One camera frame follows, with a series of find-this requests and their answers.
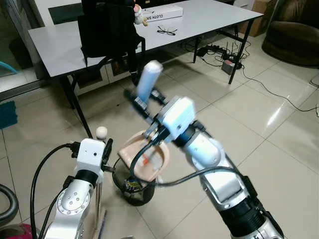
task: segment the brown sofa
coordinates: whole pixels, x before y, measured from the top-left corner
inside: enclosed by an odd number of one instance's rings
[[[319,66],[319,0],[283,0],[262,49],[280,60]]]

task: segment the white table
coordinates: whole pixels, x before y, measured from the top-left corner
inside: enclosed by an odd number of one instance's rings
[[[214,0],[188,0],[175,3],[175,5],[183,8],[183,17],[149,22],[147,27],[144,27],[142,24],[136,25],[137,33],[146,40],[146,51],[190,37],[199,36],[206,32],[220,30],[227,26],[249,21],[243,39],[220,31],[220,33],[242,42],[238,52],[238,55],[240,56],[254,19],[262,16],[260,13]],[[157,33],[158,25],[176,28],[176,35],[170,36]],[[91,137],[92,134],[87,126],[73,89],[66,79],[67,75],[82,71],[86,68],[84,57],[80,49],[81,40],[77,22],[74,21],[49,27],[31,29],[29,30],[29,33],[50,77],[60,79],[71,106],[73,103],[89,137]],[[198,38],[196,38],[194,61],[196,59],[198,46],[197,39]],[[103,57],[88,58],[88,67],[99,64],[103,59]],[[235,70],[230,77],[230,83],[234,74]]]

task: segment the cardboard box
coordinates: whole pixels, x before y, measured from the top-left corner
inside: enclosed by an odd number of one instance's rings
[[[143,9],[143,16],[147,22],[179,17],[183,16],[183,8],[173,4],[149,7]]]
[[[255,0],[252,11],[263,13],[264,15],[254,20],[250,29],[250,36],[258,36],[267,30],[268,23],[275,9],[277,0]],[[248,23],[239,26],[239,32],[245,33]]]

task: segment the pink object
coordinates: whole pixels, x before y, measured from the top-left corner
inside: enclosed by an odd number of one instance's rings
[[[32,239],[31,226],[16,224],[0,228],[1,238],[5,239]]]

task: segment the white ball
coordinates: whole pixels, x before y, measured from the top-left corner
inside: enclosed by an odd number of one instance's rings
[[[106,139],[106,136],[108,135],[108,129],[104,126],[100,126],[96,129],[96,137],[99,140]]]

